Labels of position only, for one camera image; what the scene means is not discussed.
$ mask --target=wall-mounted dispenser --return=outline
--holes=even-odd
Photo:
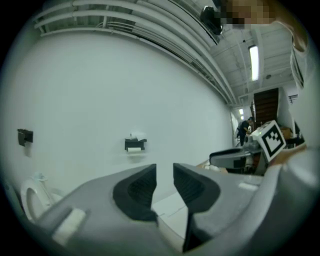
[[[19,145],[25,147],[26,142],[34,142],[34,132],[25,130],[25,129],[18,129],[18,142]]]
[[[124,139],[124,149],[128,153],[138,153],[145,150],[146,135],[141,132],[133,132],[130,138]]]

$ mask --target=white toilet seat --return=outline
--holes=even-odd
[[[50,193],[46,190],[45,186],[42,184],[42,181],[34,177],[31,177],[23,182],[20,190],[22,206],[25,212],[25,215],[31,222],[35,222],[37,217],[35,212],[41,212],[43,214],[46,210],[48,210],[54,203],[54,199],[50,195]],[[34,209],[34,205],[31,203],[32,194],[34,194],[38,202],[40,203],[42,209]]]

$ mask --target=ceiling light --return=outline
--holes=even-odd
[[[252,69],[252,81],[256,81],[259,78],[259,51],[258,46],[253,45],[249,47],[251,57],[251,69]]]

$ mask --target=cardboard box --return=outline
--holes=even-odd
[[[290,128],[281,126],[280,130],[281,130],[285,140],[288,140],[288,139],[291,138],[291,130],[290,130]]]

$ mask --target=white wall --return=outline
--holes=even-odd
[[[279,87],[279,102],[278,102],[278,112],[277,121],[281,126],[288,127],[295,133],[295,122],[292,118],[289,107],[290,107],[289,97],[286,90]]]
[[[232,146],[230,111],[180,62],[137,40],[93,33],[41,39],[2,84],[0,157],[19,189],[34,172],[69,193],[80,184],[157,164],[154,202],[175,192],[173,163],[197,165]],[[34,132],[30,148],[17,129]],[[124,139],[147,133],[130,157]]]

